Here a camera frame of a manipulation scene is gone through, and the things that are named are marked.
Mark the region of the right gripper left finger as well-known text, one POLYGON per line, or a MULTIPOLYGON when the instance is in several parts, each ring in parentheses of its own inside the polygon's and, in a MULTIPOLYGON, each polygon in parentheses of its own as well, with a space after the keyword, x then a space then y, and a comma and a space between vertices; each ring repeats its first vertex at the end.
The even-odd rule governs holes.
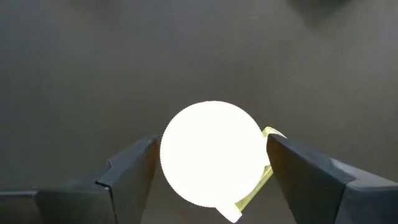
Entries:
POLYGON ((37 192, 44 223, 140 223, 157 167, 157 136, 123 149, 98 170, 37 192))

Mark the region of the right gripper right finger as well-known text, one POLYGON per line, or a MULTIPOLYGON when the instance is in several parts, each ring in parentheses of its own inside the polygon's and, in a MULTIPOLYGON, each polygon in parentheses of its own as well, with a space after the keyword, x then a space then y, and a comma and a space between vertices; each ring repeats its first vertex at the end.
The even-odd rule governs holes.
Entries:
POLYGON ((397 183, 277 134, 267 153, 297 223, 397 224, 397 183))

